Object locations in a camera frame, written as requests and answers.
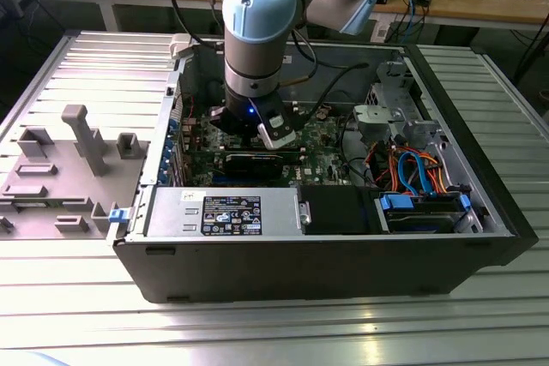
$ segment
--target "blue cable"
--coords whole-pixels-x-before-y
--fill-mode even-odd
[[[401,43],[404,43],[408,35],[410,34],[410,28],[412,28],[413,24],[413,17],[415,16],[415,5],[413,4],[413,0],[408,0],[410,5],[410,20],[408,21],[408,26],[406,27],[406,32],[404,33],[404,37],[401,40]]]
[[[432,189],[431,182],[429,182],[429,179],[427,179],[427,176],[425,175],[425,166],[423,165],[423,160],[417,153],[405,152],[398,160],[398,178],[400,179],[401,183],[406,189],[411,191],[414,196],[419,196],[418,191],[410,184],[408,184],[406,178],[404,177],[404,161],[408,156],[415,157],[415,161],[418,164],[419,180],[421,181],[421,186],[423,187],[423,190],[431,196],[436,195],[435,191]]]

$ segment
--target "slotted aluminum surface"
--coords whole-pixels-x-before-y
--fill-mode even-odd
[[[549,129],[489,57],[421,46],[455,108],[540,238],[549,229]],[[432,117],[436,115],[423,98]]]

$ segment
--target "blue drive bracket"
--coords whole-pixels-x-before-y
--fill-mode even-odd
[[[383,210],[413,209],[412,198],[408,195],[385,195],[381,198],[380,202]]]
[[[125,207],[122,209],[112,209],[109,213],[110,223],[128,223],[133,216],[134,208]]]

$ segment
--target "aluminum profile table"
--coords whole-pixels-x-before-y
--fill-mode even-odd
[[[169,38],[64,38],[0,129],[2,170],[18,154],[12,139],[26,123],[74,139],[48,116],[67,101],[89,105],[90,123],[105,135],[124,129],[152,139],[149,123],[135,120],[157,113],[173,66]],[[508,267],[484,269],[449,296],[158,305],[142,298],[103,240],[5,241],[0,346],[94,366],[548,364],[546,126],[487,57],[421,50],[540,237]],[[106,93],[90,92],[99,86]],[[98,105],[100,96],[112,105]],[[528,153],[539,156],[523,159]]]

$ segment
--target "white sticker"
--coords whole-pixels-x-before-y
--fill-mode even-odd
[[[184,190],[181,192],[181,201],[202,201],[206,196],[203,190]]]

